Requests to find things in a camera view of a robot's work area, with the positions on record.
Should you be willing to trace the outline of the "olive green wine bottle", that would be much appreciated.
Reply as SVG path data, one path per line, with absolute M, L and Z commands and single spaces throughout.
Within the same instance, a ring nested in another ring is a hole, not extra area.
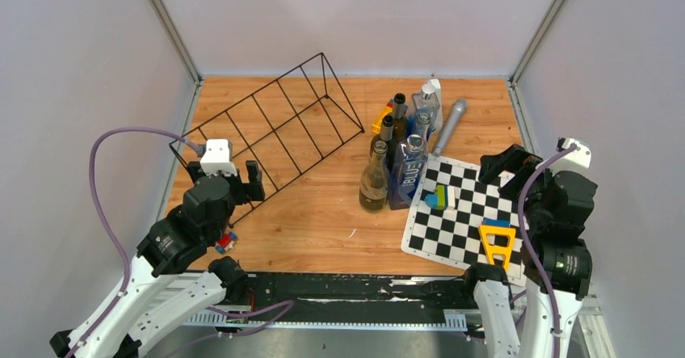
M 374 152 L 374 146 L 378 141 L 384 141 L 386 143 L 387 152 L 385 161 L 389 171 L 392 171 L 397 150 L 397 139 L 393 135 L 394 121 L 395 119 L 392 115 L 387 115 L 383 118 L 381 121 L 380 132 L 371 140 L 369 149 L 369 156 L 372 156 Z

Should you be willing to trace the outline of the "dark green wine bottle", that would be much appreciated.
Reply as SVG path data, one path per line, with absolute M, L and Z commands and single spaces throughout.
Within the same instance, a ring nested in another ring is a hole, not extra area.
M 406 117 L 406 96 L 403 93 L 396 93 L 393 97 L 393 138 L 397 141 L 404 141 L 407 136 L 408 119 Z

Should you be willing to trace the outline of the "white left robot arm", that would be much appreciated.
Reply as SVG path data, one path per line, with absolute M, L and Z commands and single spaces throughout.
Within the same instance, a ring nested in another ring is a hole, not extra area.
M 58 331 L 49 343 L 58 357 L 143 357 L 172 330 L 201 309 L 221 300 L 241 302 L 245 272 L 225 256 L 189 287 L 160 305 L 151 304 L 208 248 L 224 245 L 238 205 L 263 201 L 262 171 L 246 161 L 247 182 L 231 162 L 190 163 L 191 188 L 183 201 L 155 222 L 137 246 L 119 286 L 73 330 Z

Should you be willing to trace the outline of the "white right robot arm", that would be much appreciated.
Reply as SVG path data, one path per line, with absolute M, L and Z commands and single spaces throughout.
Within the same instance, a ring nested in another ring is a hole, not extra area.
M 514 176 L 498 191 L 517 208 L 526 278 L 518 331 L 504 268 L 475 263 L 464 274 L 461 296 L 480 310 L 489 357 L 567 356 L 593 268 L 581 237 L 598 188 L 583 174 L 590 162 L 590 148 L 572 137 L 560 138 L 546 160 L 520 145 L 481 157 L 479 182 L 492 183 L 504 171 Z

